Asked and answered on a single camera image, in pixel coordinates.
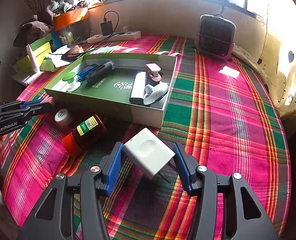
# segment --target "smartphone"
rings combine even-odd
[[[93,47],[92,43],[81,42],[78,45],[75,45],[70,50],[68,50],[65,54],[63,54],[61,59],[75,61],[77,58],[82,56],[82,54],[80,53],[88,51],[91,47]]]

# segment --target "plaid blanket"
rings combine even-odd
[[[290,160],[285,134],[263,84],[243,62],[219,61],[199,55],[193,42],[169,36],[143,36],[136,41],[109,42],[96,53],[166,53],[177,56],[176,81],[162,129],[150,128],[166,145],[184,144],[199,164],[216,173],[240,172],[281,233],[290,200]],[[222,74],[224,66],[237,77]],[[19,100],[46,97],[44,87],[56,73],[43,73]],[[59,172],[71,176],[98,164],[116,141],[125,143],[143,126],[105,119],[109,138],[76,158],[68,156],[61,139],[71,129],[54,124],[54,109],[43,119],[32,118],[26,127],[6,137],[7,172],[3,188],[6,204],[22,226],[43,189]],[[163,168],[171,180],[148,180],[125,158],[112,195],[103,212],[111,239],[186,239],[196,203],[183,191],[178,175]],[[75,230],[81,235],[80,202],[75,197]],[[221,237],[222,195],[218,195],[215,239]]]

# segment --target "yellow label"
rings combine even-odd
[[[96,121],[94,116],[92,116],[86,121],[80,123],[80,125],[77,126],[77,130],[80,135],[84,135],[86,132],[90,131],[93,127],[97,125],[98,125],[98,122]]]

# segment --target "heart pattern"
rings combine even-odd
[[[288,60],[289,63],[292,63],[294,61],[294,53],[292,51],[288,52]]]

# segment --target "portable heater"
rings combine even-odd
[[[196,48],[200,53],[228,60],[234,46],[236,26],[233,22],[224,19],[224,3],[222,1],[222,10],[220,14],[207,15],[200,17],[200,30],[197,34]]]

